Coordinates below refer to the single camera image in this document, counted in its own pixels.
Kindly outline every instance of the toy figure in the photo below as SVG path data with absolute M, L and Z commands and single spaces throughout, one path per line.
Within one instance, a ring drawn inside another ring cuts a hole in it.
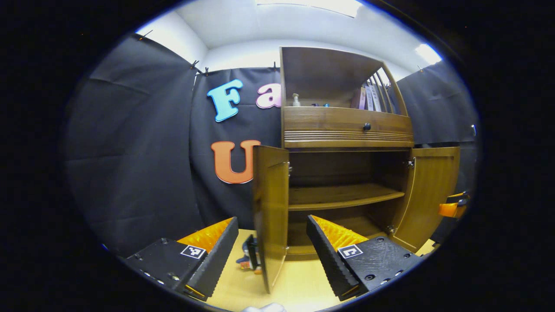
M 254 274 L 262 274 L 262 267 L 260 266 L 260 255 L 258 253 L 258 247 L 256 246 L 256 238 L 252 235 L 249 236 L 243 243 L 243 253 L 244 257 L 237 259 L 236 263 L 239 263 L 241 269 L 251 269 L 254 270 Z M 252 261 L 252 254 L 256 255 L 254 263 Z

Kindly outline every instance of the orange letter u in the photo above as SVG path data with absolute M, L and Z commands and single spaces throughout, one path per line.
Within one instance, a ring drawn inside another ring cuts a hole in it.
M 235 147 L 233 142 L 214 142 L 210 146 L 214 151 L 214 168 L 218 178 L 226 183 L 247 183 L 253 179 L 253 146 L 260 145 L 257 140 L 245 140 L 241 147 L 245 150 L 245 170 L 241 173 L 234 172 L 231 168 L 231 150 Z

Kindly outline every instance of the ceiling light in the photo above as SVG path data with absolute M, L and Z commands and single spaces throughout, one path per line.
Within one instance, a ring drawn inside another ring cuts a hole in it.
M 430 65 L 441 61 L 441 57 L 426 43 L 422 43 L 415 49 L 416 53 L 425 59 Z
M 295 4 L 326 9 L 353 18 L 356 16 L 356 11 L 362 6 L 362 3 L 357 0 L 256 0 L 256 4 Z

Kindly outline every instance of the cabinet drawer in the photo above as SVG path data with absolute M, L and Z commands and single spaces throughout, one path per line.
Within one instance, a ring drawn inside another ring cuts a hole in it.
M 284 148 L 414 146 L 407 116 L 341 107 L 281 109 Z

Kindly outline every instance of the wooden cabinet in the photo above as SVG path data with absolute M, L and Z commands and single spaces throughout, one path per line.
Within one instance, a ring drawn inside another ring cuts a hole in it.
M 349 108 L 356 88 L 378 69 L 391 82 L 383 94 L 395 95 L 398 114 L 391 106 L 388 112 Z M 383 62 L 281 48 L 281 84 L 282 148 L 253 152 L 255 229 L 267 291 L 286 255 L 317 258 L 306 235 L 310 214 L 367 238 L 389 235 L 416 252 L 441 221 L 439 204 L 454 191 L 458 147 L 413 148 L 410 117 Z M 290 106 L 293 92 L 300 107 Z M 331 107 L 311 107 L 312 101 Z

